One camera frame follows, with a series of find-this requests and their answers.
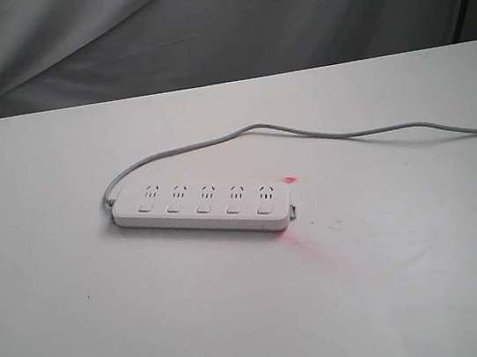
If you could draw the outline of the grey backdrop cloth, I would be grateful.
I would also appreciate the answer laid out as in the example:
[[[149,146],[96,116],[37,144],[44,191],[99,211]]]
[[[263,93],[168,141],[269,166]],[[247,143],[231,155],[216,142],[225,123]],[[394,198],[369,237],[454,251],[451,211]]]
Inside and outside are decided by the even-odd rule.
[[[0,118],[452,42],[461,0],[0,0]]]

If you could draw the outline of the white five-socket power strip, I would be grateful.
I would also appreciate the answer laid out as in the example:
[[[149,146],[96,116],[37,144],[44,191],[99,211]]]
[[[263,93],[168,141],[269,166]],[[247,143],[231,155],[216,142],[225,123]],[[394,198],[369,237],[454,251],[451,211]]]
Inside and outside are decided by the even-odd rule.
[[[286,184],[243,178],[135,183],[111,209],[117,226],[137,229],[277,232],[297,217]]]

